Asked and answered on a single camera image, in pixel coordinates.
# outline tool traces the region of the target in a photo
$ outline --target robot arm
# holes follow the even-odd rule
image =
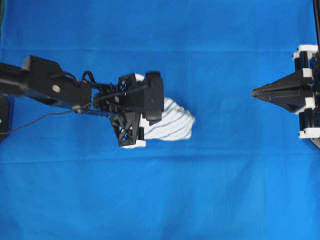
[[[300,45],[293,53],[295,72],[255,88],[251,95],[280,106],[299,117],[298,137],[320,149],[320,3],[313,0],[318,45]]]
[[[98,93],[92,96],[93,89]],[[96,83],[92,73],[86,71],[79,82],[57,62],[35,56],[29,56],[23,68],[0,63],[1,94],[2,133],[10,129],[10,96],[26,96],[77,114],[109,117],[120,147],[144,142],[144,129],[139,127],[141,117],[153,125],[161,121],[164,111],[163,79],[159,72],[146,73],[143,81],[137,81],[134,73],[129,74],[113,85]]]

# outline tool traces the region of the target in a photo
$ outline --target blue stripe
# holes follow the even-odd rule
[[[166,108],[165,108],[165,110],[164,111],[167,111],[168,110],[168,108],[170,108],[171,106],[172,106],[172,104],[174,104],[175,102],[174,101],[172,101],[170,104],[169,104],[169,106],[167,106]]]
[[[159,138],[159,139],[164,139],[164,138],[170,137],[172,134],[175,134],[175,133],[179,132],[180,130],[184,129],[185,127],[187,127],[188,124],[189,124],[189,122],[190,122],[190,121],[188,121],[188,123],[187,123],[186,125],[184,125],[183,127],[181,127],[180,129],[178,129],[178,130],[176,130],[176,131],[174,131],[174,132],[171,132],[171,133],[169,133],[169,134],[166,135],[166,136],[161,136],[161,137],[157,137],[157,138]]]
[[[170,111],[166,112],[165,115],[162,116],[162,118],[165,118],[166,116],[168,116],[174,109],[175,109],[175,108],[172,108]]]
[[[181,119],[183,116],[185,116],[185,115],[186,115],[186,112],[183,112],[182,115],[181,115],[180,117],[178,117],[176,120],[173,120],[173,121],[168,122],[168,123],[166,123],[166,124],[163,124],[163,125],[161,125],[161,126],[155,126],[155,127],[152,128],[151,130],[149,130],[147,133],[145,133],[144,135],[145,135],[145,136],[148,135],[149,133],[151,133],[151,132],[152,132],[153,130],[155,130],[155,129],[162,128],[162,127],[166,127],[166,126],[168,126],[168,125],[170,125],[170,124],[172,124],[172,123],[180,120],[180,119]]]

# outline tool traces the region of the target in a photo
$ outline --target blue fabric surface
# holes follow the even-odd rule
[[[0,239],[319,239],[319,151],[251,98],[315,44],[311,0],[6,1],[0,60],[116,83],[161,71],[187,141],[118,148],[108,119],[49,117],[0,144]],[[15,101],[13,126],[60,109]]]

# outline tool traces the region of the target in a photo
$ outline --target striped cloth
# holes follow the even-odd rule
[[[196,119],[188,110],[179,106],[171,98],[164,98],[164,112],[162,120],[152,126],[141,118],[140,126],[144,128],[144,139],[160,139],[163,141],[177,141],[189,139],[192,126]]]

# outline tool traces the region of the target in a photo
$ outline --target screw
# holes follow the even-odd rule
[[[60,93],[61,89],[58,85],[52,85],[52,90],[55,91],[56,93]]]

